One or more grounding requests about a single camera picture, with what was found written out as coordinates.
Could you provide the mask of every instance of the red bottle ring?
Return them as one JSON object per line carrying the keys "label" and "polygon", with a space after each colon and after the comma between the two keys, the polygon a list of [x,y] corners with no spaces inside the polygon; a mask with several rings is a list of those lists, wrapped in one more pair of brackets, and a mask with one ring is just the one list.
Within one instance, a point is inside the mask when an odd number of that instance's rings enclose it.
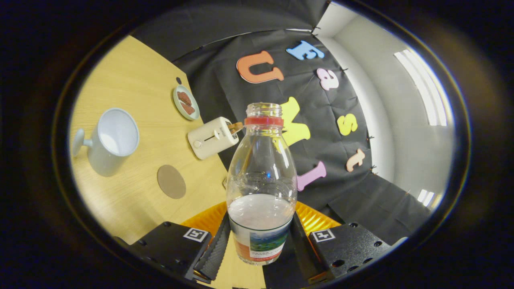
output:
{"label": "red bottle ring", "polygon": [[261,116],[245,118],[245,125],[279,125],[284,126],[284,119],[276,116]]}

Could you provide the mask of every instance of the brown coaster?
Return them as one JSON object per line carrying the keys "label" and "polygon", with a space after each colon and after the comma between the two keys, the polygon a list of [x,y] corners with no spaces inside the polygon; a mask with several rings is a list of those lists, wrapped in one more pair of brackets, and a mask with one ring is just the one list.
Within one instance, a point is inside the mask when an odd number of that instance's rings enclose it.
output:
{"label": "brown coaster", "polygon": [[181,198],[186,194],[186,182],[177,169],[170,165],[159,168],[157,182],[161,190],[170,198]]}

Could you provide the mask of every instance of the black cloth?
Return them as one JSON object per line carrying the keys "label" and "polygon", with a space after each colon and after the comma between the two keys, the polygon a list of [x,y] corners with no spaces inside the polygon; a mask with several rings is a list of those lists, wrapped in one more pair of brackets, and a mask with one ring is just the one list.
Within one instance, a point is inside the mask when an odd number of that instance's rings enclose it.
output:
{"label": "black cloth", "polygon": [[[314,45],[325,57],[298,60],[286,52],[301,40]],[[253,66],[255,74],[278,67],[284,80],[270,80],[253,84],[239,75],[235,65],[239,58],[266,50],[274,63]],[[207,45],[174,62],[188,75],[189,84],[198,103],[204,122],[224,116],[231,121],[244,121],[247,105],[253,102],[285,103],[294,97],[300,112],[294,122],[309,127],[310,139],[292,144],[295,166],[302,175],[317,165],[325,164],[327,176],[308,185],[299,192],[301,202],[321,209],[336,198],[341,191],[356,185],[370,173],[371,151],[366,140],[368,130],[357,96],[341,67],[321,42],[310,33],[289,30],[256,32]],[[316,75],[318,68],[332,70],[339,87],[325,91]],[[358,129],[342,136],[337,126],[340,116],[352,113]],[[361,149],[365,154],[362,166],[349,173],[345,164],[349,157]],[[228,168],[236,146],[221,153],[220,158]]]}
{"label": "black cloth", "polygon": [[328,204],[345,222],[356,222],[389,245],[410,236],[430,216],[411,194],[375,174],[341,191]]}
{"label": "black cloth", "polygon": [[169,61],[242,33],[310,29],[328,7],[320,0],[194,0],[163,13],[132,33]]}

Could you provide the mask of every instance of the water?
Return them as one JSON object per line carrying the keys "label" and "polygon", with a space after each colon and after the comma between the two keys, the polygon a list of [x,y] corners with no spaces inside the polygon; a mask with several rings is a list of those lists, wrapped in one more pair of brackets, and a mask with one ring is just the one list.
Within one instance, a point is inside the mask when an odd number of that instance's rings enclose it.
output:
{"label": "water", "polygon": [[254,230],[269,230],[284,225],[295,208],[282,198],[269,194],[250,194],[235,199],[228,207],[230,218]]}

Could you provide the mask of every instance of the bottle label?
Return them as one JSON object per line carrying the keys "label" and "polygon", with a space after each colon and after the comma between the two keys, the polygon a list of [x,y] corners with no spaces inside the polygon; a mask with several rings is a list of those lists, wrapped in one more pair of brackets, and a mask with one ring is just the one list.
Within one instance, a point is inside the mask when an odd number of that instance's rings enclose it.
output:
{"label": "bottle label", "polygon": [[252,230],[239,225],[232,218],[229,220],[239,256],[253,262],[263,262],[276,258],[282,252],[292,218],[271,230]]}

